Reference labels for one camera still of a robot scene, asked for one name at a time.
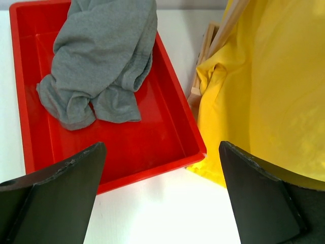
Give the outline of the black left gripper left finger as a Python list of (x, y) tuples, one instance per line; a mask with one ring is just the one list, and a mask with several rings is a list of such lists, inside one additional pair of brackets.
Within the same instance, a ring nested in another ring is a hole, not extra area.
[(98, 142), (1, 183), (1, 243), (83, 243), (105, 159)]

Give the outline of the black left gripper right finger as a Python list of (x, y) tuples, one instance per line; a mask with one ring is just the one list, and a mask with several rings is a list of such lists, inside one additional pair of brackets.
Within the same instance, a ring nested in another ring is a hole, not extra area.
[(220, 162), (241, 243), (324, 243), (324, 182), (228, 141)]

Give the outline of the grey shorts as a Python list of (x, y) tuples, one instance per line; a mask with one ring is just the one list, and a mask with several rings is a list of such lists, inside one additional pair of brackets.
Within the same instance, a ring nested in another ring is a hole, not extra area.
[(155, 1), (72, 1), (54, 45), (42, 105), (70, 131), (95, 120), (137, 122), (135, 98), (152, 67)]

